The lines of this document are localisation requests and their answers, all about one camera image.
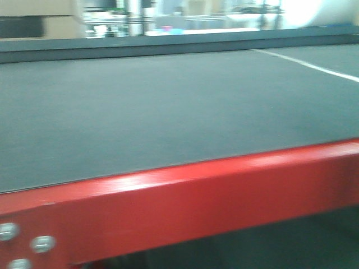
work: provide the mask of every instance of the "white line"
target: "white line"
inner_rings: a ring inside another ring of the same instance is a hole
[[[305,61],[302,61],[302,60],[298,60],[298,59],[295,59],[295,58],[291,58],[291,57],[288,57],[288,56],[285,56],[285,55],[281,55],[281,54],[278,54],[278,53],[267,52],[267,51],[261,50],[261,49],[253,49],[253,50],[255,52],[265,53],[265,54],[269,54],[269,55],[272,55],[272,56],[279,57],[281,59],[285,59],[285,60],[288,60],[288,61],[291,61],[291,62],[295,62],[295,63],[298,63],[298,64],[300,64],[302,66],[309,67],[309,68],[312,68],[312,69],[315,69],[315,70],[318,70],[318,71],[321,71],[321,72],[324,72],[324,73],[327,73],[327,74],[330,74],[330,75],[333,75],[333,76],[342,77],[342,78],[345,78],[347,80],[352,80],[352,81],[355,81],[355,82],[359,82],[359,77],[347,75],[347,74],[344,74],[344,73],[335,72],[335,71],[332,71],[332,70],[329,70],[329,69],[326,69],[326,68],[323,68],[323,67],[320,67],[320,66],[315,66],[314,64],[311,64],[311,63],[308,63],[308,62],[305,62]]]

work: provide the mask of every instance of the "metal bolt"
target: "metal bolt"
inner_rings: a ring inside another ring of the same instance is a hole
[[[0,241],[9,241],[19,234],[19,227],[15,223],[0,224]]]
[[[31,269],[31,262],[28,259],[14,259],[8,266],[8,269]]]
[[[50,251],[56,244],[55,239],[52,236],[38,236],[31,241],[31,248],[36,253],[44,253]]]

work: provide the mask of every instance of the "red metal frame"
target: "red metal frame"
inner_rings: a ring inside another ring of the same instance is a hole
[[[70,265],[359,204],[359,139],[0,195],[0,268]],[[32,238],[57,244],[35,254]]]

